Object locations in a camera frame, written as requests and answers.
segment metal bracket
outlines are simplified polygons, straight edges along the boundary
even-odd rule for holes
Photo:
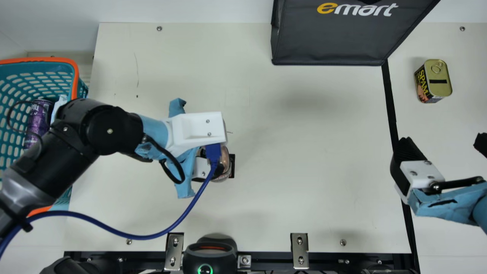
[[[164,271],[179,271],[183,258],[184,234],[168,234]]]
[[[308,233],[291,233],[294,269],[309,269]]]
[[[237,261],[237,269],[250,268],[252,263],[252,256],[250,255],[239,255]]]

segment blue cloth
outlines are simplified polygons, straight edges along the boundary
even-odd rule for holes
[[[473,220],[470,217],[474,208],[477,208],[479,199],[486,195],[487,182],[435,195],[426,195],[419,189],[413,189],[408,204],[416,216],[436,217],[478,226],[477,219]]]
[[[180,98],[172,100],[169,103],[169,118],[185,113],[184,111],[185,104],[186,101]],[[142,115],[139,116],[142,120],[142,124],[144,125],[144,133],[150,136],[152,139],[154,139],[160,146],[166,147],[168,142],[168,129],[164,124],[164,122],[157,121],[155,119],[148,118]],[[198,149],[199,147],[195,147],[190,150],[187,150],[176,158],[178,162],[181,164],[181,167],[183,168],[186,177],[183,183],[174,184],[179,199],[189,198],[195,195],[193,189],[191,188],[191,179],[193,177],[194,159],[196,157],[196,153],[198,152]],[[174,165],[174,163],[170,159],[168,159],[163,153],[159,152],[152,144],[150,143],[139,144],[135,149],[135,153],[139,154],[144,158],[153,159],[157,161],[160,161],[162,159],[167,159],[166,163],[171,173],[178,180],[181,179],[181,177],[179,176],[179,172],[176,166]]]

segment black cable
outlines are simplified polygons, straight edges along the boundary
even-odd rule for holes
[[[147,142],[151,143],[159,152],[163,153],[169,160],[171,160],[174,165],[176,166],[176,169],[178,170],[179,177],[181,177],[181,180],[176,179],[176,177],[171,173],[169,168],[166,166],[166,159],[162,159],[159,161],[159,163],[162,166],[162,169],[166,173],[166,175],[173,181],[175,184],[181,184],[186,180],[186,175],[184,174],[183,167],[179,163],[179,161],[174,157],[171,152],[167,151],[165,148],[161,147],[152,137],[149,135],[146,135]]]
[[[37,154],[36,154],[36,157],[33,159],[33,160],[37,160],[39,157],[40,157],[40,154],[42,153],[42,146],[43,146],[43,142],[42,142],[42,136],[35,133],[35,132],[32,132],[32,131],[27,131],[27,126],[25,127],[26,130],[19,130],[19,129],[16,129],[14,128],[11,124],[10,124],[10,120],[11,120],[11,115],[12,115],[12,111],[14,110],[14,107],[17,106],[17,105],[20,105],[20,104],[34,104],[34,105],[38,105],[40,106],[46,113],[47,112],[47,109],[37,103],[37,102],[34,102],[34,101],[17,101],[15,104],[13,104],[9,109],[8,109],[8,112],[7,112],[7,126],[9,128],[11,128],[12,130],[16,131],[16,132],[19,132],[19,133],[22,133],[22,134],[32,134],[34,136],[36,136],[39,140],[39,149],[37,150]],[[50,126],[50,122],[48,121],[48,116],[49,115],[46,115],[45,116],[45,119],[46,119],[46,124]]]

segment canned meat tin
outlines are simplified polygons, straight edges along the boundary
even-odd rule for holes
[[[414,80],[418,98],[423,103],[436,103],[452,93],[447,64],[438,59],[430,59],[415,73]]]

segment emart bag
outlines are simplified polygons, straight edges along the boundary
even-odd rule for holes
[[[381,65],[440,0],[274,0],[276,65]]]

